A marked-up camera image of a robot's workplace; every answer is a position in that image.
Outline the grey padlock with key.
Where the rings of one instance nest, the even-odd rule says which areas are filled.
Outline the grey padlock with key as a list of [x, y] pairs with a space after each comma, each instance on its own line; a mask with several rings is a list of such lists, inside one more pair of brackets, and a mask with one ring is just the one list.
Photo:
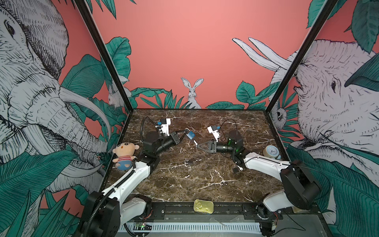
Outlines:
[[193, 159], [191, 159], [191, 160], [185, 160], [185, 165], [193, 166], [194, 165], [194, 160]]

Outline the black padlock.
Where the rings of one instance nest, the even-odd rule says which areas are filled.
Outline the black padlock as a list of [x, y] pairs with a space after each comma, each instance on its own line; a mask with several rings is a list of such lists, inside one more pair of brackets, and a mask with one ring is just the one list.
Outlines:
[[241, 168], [241, 167], [239, 167], [239, 166], [237, 166], [237, 165], [234, 165], [233, 166], [233, 172], [234, 172], [234, 174], [239, 174], [239, 173], [241, 173], [243, 171], [243, 168]]

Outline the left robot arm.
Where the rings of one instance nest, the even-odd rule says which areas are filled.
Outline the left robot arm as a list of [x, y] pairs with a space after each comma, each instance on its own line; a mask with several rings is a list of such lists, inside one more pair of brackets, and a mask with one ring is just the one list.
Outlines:
[[135, 217], [152, 215], [151, 199], [139, 195], [126, 201], [131, 192], [156, 169], [159, 155], [180, 144], [185, 130], [161, 136], [149, 132], [143, 141], [143, 149], [132, 162], [130, 170], [118, 181], [100, 192], [92, 192], [86, 200], [82, 217], [74, 233], [75, 237], [114, 237], [120, 226]]

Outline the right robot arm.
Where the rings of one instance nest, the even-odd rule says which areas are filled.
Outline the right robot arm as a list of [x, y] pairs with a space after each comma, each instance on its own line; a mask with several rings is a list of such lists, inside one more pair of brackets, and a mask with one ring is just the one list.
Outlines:
[[309, 210], [322, 191], [320, 183], [302, 161], [279, 161], [252, 152], [244, 147], [244, 138], [237, 130], [231, 131], [224, 142], [209, 140], [196, 143], [195, 147], [210, 154], [229, 153], [238, 169], [256, 170], [282, 183], [281, 191], [267, 195], [257, 205], [262, 218], [288, 207]]

